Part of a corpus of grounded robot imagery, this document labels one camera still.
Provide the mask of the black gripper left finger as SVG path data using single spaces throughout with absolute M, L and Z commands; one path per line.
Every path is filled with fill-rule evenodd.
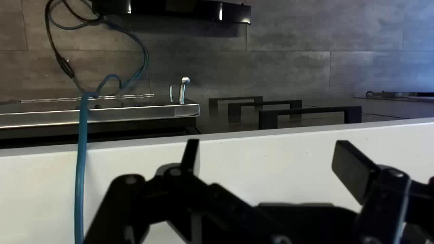
M 151 226 L 169 222 L 186 244 L 271 244 L 268 218 L 219 184 L 196 173 L 200 141 L 189 139 L 181 162 L 161 166 L 151 180 L 116 177 L 85 244 L 143 244 Z

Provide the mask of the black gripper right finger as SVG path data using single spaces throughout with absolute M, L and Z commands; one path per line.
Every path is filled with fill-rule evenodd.
M 332 168 L 361 210 L 355 244 L 433 244 L 434 184 L 376 164 L 351 141 L 336 142 Z

